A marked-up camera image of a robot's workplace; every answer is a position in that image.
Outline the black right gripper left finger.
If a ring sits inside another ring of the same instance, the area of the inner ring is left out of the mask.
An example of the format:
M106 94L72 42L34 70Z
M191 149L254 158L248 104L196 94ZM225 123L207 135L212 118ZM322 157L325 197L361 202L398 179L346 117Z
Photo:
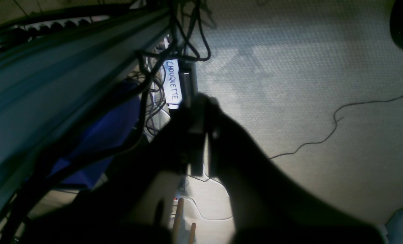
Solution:
M202 176L206 100L185 102L112 179L29 225L30 244L171 243L173 197L188 173Z

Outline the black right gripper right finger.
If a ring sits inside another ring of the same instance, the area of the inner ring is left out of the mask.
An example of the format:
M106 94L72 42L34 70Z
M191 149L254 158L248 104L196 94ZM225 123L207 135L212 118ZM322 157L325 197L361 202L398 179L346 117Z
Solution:
M382 244L372 224L304 190L268 159L251 136L207 99L211 170L231 201L233 244Z

